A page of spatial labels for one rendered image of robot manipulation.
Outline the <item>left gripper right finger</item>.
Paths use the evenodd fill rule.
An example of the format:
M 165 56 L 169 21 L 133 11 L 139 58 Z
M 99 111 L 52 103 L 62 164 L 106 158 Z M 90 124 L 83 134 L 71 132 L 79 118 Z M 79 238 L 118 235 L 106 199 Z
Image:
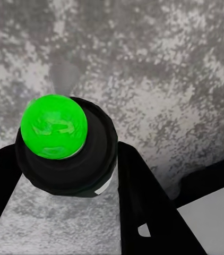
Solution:
M 207 255 L 138 151 L 118 142 L 122 255 Z M 151 237 L 137 229 L 132 178 Z

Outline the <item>insectifuge atomizer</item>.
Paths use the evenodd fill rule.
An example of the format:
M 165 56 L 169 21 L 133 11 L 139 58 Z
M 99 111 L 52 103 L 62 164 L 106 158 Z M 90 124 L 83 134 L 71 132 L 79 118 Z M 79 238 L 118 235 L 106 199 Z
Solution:
M 39 97 L 25 109 L 15 143 L 19 167 L 49 194 L 99 196 L 117 164 L 114 124 L 100 106 L 71 97 L 83 78 L 80 68 L 61 61 L 48 69 L 55 95 Z

